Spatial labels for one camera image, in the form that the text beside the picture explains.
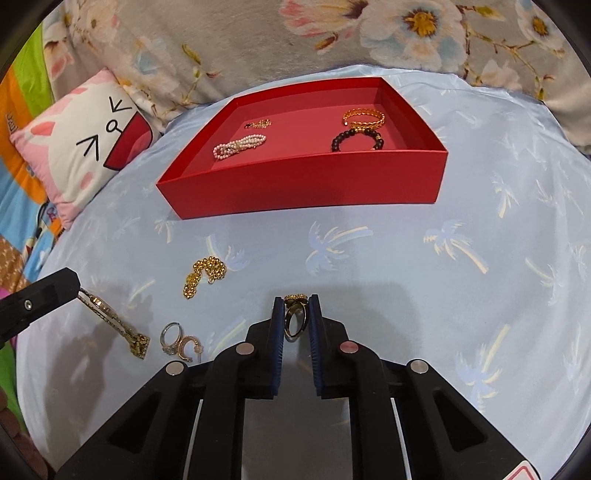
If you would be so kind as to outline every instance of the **twisted gold bangle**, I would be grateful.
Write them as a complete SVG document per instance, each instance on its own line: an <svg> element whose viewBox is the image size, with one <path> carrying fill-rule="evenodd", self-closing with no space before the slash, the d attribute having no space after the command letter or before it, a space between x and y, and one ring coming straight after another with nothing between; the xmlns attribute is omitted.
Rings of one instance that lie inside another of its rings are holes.
<svg viewBox="0 0 591 480"><path fill-rule="evenodd" d="M378 120L376 122L348 122L347 120L352 116L358 115L369 115L374 116ZM350 127L355 131L363 131L363 130L376 130L380 127L384 126L386 123L386 115L382 112L374 109L374 108L354 108L353 110L349 110L345 112L343 115L343 125L346 127Z"/></svg>

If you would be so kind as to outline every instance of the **gold ring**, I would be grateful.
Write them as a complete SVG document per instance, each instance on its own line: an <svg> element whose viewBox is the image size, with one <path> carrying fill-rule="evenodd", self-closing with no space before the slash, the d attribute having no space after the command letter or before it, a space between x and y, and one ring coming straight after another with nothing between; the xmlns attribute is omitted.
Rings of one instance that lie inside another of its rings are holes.
<svg viewBox="0 0 591 480"><path fill-rule="evenodd" d="M295 342L299 336L304 333L304 330L308 326L308 296L304 295L303 293L298 293L296 295L286 295L283 301L285 302L285 306L287 308L285 313L285 321L283 323L285 339L288 342ZM292 335L290 332L290 324L291 318L294 315L298 320L301 319L301 327L296 333Z"/></svg>
<svg viewBox="0 0 591 480"><path fill-rule="evenodd" d="M182 340L178 343L178 356L181 358L181 360L185 360L187 363L193 362L193 358L191 358L190 356L185 356L184 354L184 348L189 342L193 342L195 344L195 348L193 349L193 351L197 354L197 363L201 363L203 345L201 345L199 339L197 337L194 337L193 335L187 335L186 337L183 337Z"/></svg>
<svg viewBox="0 0 591 480"><path fill-rule="evenodd" d="M166 332L168 332L170 327L178 327L178 335L177 339L173 343L166 343L164 336ZM162 333L160 333L160 345L162 345L162 351L167 355L175 355L178 352L178 345L183 338L183 327L178 322L171 322L169 323L164 329Z"/></svg>
<svg viewBox="0 0 591 480"><path fill-rule="evenodd" d="M352 116L358 115L369 115L374 116L378 120L376 122L348 122L347 120ZM374 109L374 108L354 108L345 112L343 115L343 125L346 127L351 127L355 131L363 131L363 130L377 130L380 127L384 126L386 123L386 115L382 112Z"/></svg>

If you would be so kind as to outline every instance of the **silver ring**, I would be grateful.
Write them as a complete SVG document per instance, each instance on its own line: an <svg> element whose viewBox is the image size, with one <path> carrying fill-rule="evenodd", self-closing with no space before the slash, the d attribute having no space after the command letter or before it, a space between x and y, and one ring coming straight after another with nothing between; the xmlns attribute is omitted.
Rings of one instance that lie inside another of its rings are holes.
<svg viewBox="0 0 591 480"><path fill-rule="evenodd" d="M166 335L166 332L168 332L168 329L173 326L178 327L177 339L173 343L166 343L166 341L164 340L164 335ZM181 342L183 336L184 336L183 327L181 327L180 323L178 323L178 322L169 323L166 327L164 327L164 329L162 330L162 333L160 333L160 345L162 345L162 351L164 353L166 353L167 355L176 355L178 352L178 345Z"/></svg>

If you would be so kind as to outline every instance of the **light blue bedsheet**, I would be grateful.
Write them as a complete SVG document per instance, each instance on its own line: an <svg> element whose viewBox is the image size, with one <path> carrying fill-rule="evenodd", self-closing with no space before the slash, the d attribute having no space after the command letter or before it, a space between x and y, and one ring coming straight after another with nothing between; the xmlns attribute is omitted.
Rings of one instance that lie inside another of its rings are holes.
<svg viewBox="0 0 591 480"><path fill-rule="evenodd" d="M180 221L154 183L221 102L175 121L62 236L43 275L74 269L152 344L132 357L80 302L21 335L22 411L55 467L171 359L166 323L202 339L207 361L268 318L275 296L299 292L318 293L382 358L431 363L544 479L563 464L591 421L589 161L543 105L454 75L358 66L291 82L370 75L449 149L435 205ZM207 255L229 272L186 300L184 279ZM279 398L247 405L243 477L350 478L349 444L345 402L314 398L307 340L287 344Z"/></svg>

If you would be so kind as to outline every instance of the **flower pattern fabric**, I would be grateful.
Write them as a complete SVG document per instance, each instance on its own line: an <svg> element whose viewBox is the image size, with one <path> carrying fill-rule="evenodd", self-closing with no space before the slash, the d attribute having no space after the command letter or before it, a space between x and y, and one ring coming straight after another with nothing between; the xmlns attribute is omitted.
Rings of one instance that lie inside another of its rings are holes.
<svg viewBox="0 0 591 480"><path fill-rule="evenodd" d="M467 58L461 21L450 0L377 0L363 11L361 44L380 65L456 72Z"/></svg>
<svg viewBox="0 0 591 480"><path fill-rule="evenodd" d="M106 66L160 130L270 80L377 64L531 95L591 153L591 78L532 0L64 0L44 28L56 99Z"/></svg>

